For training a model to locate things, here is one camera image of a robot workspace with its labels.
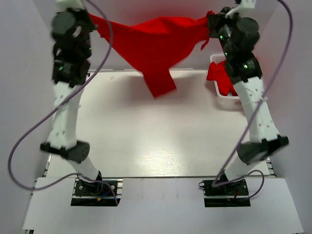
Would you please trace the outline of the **red t shirt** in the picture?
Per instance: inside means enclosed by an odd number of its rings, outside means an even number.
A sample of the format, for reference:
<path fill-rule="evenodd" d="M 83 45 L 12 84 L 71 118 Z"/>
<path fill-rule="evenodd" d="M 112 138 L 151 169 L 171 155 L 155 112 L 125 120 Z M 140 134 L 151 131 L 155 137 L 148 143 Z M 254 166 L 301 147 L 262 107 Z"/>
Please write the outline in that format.
<path fill-rule="evenodd" d="M 133 26 L 90 17 L 107 42 L 111 41 L 108 26 L 112 26 L 113 49 L 143 74 L 154 98 L 176 89 L 170 68 L 184 60 L 200 41 L 204 48 L 210 39 L 207 17 L 158 17 Z"/>

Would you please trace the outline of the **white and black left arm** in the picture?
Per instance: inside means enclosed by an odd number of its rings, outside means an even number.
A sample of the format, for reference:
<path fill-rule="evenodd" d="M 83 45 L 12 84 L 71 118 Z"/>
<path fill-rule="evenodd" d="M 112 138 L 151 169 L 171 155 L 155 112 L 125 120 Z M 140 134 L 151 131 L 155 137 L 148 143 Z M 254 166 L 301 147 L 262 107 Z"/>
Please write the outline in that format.
<path fill-rule="evenodd" d="M 76 135 L 78 108 L 90 68 L 88 59 L 92 55 L 90 33 L 96 27 L 83 1 L 58 0 L 56 5 L 58 10 L 51 22 L 55 42 L 52 83 L 56 112 L 48 139 L 40 149 L 66 160 L 80 179 L 88 180 L 86 189 L 97 195 L 103 189 L 103 182 L 98 179 L 100 172 L 88 156 L 90 144 L 79 141 Z"/>

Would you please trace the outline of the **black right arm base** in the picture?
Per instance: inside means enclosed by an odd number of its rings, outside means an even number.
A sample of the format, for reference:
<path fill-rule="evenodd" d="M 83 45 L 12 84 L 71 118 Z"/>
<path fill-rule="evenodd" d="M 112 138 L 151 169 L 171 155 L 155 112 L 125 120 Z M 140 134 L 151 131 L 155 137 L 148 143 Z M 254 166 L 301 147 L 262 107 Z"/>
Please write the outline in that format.
<path fill-rule="evenodd" d="M 205 208 L 250 207 L 246 180 L 220 187 L 212 187 L 213 180 L 203 180 L 198 186 L 203 190 Z"/>

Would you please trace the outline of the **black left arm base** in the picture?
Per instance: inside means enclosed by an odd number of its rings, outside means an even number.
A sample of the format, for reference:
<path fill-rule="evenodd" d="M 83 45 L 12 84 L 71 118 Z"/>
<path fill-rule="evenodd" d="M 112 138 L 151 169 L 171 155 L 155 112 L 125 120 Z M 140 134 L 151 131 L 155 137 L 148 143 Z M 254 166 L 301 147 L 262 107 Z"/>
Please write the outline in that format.
<path fill-rule="evenodd" d="M 71 206 L 80 207 L 116 207 L 122 195 L 122 179 L 108 179 L 105 184 L 87 183 L 76 179 Z"/>

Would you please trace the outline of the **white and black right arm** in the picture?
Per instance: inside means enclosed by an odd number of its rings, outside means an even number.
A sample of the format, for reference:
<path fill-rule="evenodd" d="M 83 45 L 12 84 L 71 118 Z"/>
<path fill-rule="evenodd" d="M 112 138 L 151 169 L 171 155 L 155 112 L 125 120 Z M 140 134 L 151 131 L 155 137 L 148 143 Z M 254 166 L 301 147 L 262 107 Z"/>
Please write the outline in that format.
<path fill-rule="evenodd" d="M 260 38 L 257 21 L 246 17 L 255 9 L 254 0 L 237 0 L 236 7 L 224 7 L 219 13 L 207 15 L 209 37 L 219 40 L 225 56 L 225 71 L 238 94 L 247 126 L 235 148 L 212 183 L 225 194 L 238 188 L 237 181 L 251 174 L 267 157 L 289 144 L 276 128 L 268 104 L 267 93 L 285 59 L 292 29 L 289 30 L 281 60 L 269 84 L 264 86 L 260 64 L 253 49 Z"/>

